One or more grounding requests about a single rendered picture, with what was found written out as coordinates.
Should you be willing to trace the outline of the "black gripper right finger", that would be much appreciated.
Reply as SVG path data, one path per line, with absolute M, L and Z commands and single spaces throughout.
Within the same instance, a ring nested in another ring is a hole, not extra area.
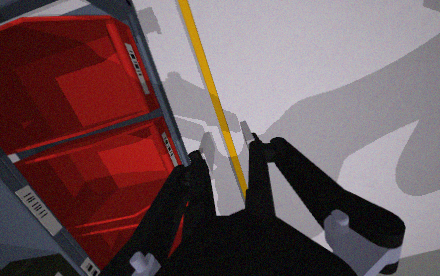
M 241 255 L 250 276 L 279 271 L 267 164 L 272 162 L 323 228 L 332 253 L 358 276 L 396 272 L 406 229 L 397 215 L 342 188 L 284 138 L 262 143 L 246 121 L 240 125 L 249 150 Z

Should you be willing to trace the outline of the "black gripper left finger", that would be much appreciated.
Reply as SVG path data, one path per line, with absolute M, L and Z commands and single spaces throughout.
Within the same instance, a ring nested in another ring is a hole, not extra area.
M 217 216 L 210 177 L 214 155 L 206 132 L 199 149 L 188 154 L 191 165 L 172 170 L 131 238 L 98 276 L 154 276 L 169 256 L 183 214 L 176 276 L 212 276 L 208 217 Z

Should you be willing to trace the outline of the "yellow bar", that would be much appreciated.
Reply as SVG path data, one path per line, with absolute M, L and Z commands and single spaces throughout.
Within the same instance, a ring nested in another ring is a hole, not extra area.
M 231 135 L 230 135 L 230 131 L 229 131 L 229 128 L 228 128 L 228 125 L 227 125 L 227 122 L 226 122 L 226 119 L 225 119 L 225 116 L 223 113 L 223 109 L 222 109 L 222 106 L 221 106 L 221 103 L 220 103 L 220 100 L 219 100 L 219 97 L 218 97 L 218 94 L 217 94 L 217 91 L 215 88 L 215 84 L 214 84 L 214 81 L 213 81 L 207 60 L 206 60 L 206 56 L 205 56 L 198 32 L 197 32 L 197 28 L 196 28 L 196 25 L 195 25 L 195 22 L 194 22 L 194 19 L 193 19 L 193 16 L 192 16 L 189 4 L 188 4 L 188 0 L 178 0 L 178 3 L 180 6 L 180 9 L 182 11 L 182 14 L 183 14 L 183 17 L 184 17 L 184 20 L 185 20 L 185 23 L 186 23 L 186 26 L 187 26 L 194 50 L 195 50 L 199 65 L 200 65 L 206 86 L 208 88 L 208 91 L 209 91 L 209 94 L 210 94 L 210 97 L 211 97 L 211 100 L 212 100 L 220 127 L 222 130 L 222 133 L 223 133 L 223 136 L 224 136 L 224 139 L 225 139 L 225 142 L 226 142 L 226 145 L 227 145 L 235 172 L 237 174 L 237 177 L 238 177 L 238 180 L 239 180 L 239 183 L 240 183 L 240 186 L 241 186 L 244 198 L 245 198 L 246 189 L 248 189 L 248 188 L 247 188 L 245 178 L 244 178 L 244 175 L 243 175 L 243 172 L 242 172 L 239 160 L 238 160 L 238 156 L 237 156 L 237 153 L 236 153 L 236 150 L 235 150 L 235 147 L 234 147 Z

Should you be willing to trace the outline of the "red open bin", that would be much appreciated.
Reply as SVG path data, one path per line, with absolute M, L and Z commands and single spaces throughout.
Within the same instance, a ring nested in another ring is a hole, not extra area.
M 157 117 L 58 144 L 14 165 L 69 230 L 136 217 L 182 163 Z
M 135 40 L 110 15 L 21 17 L 0 26 L 0 147 L 7 155 L 157 108 Z
M 74 228 L 68 231 L 102 271 L 107 263 L 131 238 L 142 218 L 146 214 L 147 210 L 137 215 L 136 217 L 116 220 L 103 224 L 95 224 L 80 228 Z M 181 243 L 182 225 L 183 217 L 181 219 L 176 237 L 174 239 L 170 255 Z M 168 256 L 168 258 L 170 257 L 170 255 Z

